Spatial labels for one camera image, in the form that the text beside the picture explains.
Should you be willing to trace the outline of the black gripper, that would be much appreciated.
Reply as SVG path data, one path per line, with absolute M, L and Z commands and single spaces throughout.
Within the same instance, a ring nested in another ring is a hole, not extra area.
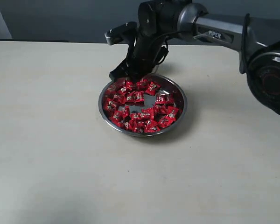
M 137 31 L 134 43 L 129 45 L 125 61 L 110 71 L 109 78 L 116 82 L 120 78 L 130 77 L 131 81 L 138 82 L 150 74 L 166 55 L 161 48 L 167 36 L 168 34 L 145 36 Z

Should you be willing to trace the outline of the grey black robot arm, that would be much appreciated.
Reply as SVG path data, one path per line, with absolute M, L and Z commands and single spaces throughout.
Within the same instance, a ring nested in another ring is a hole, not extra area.
M 173 38 L 214 43 L 239 54 L 239 71 L 246 74 L 253 96 L 280 115 L 280 20 L 210 14 L 190 0 L 151 0 L 138 8 L 138 21 L 105 33 L 109 45 L 128 44 L 125 59 L 110 72 L 141 79 L 167 56 Z

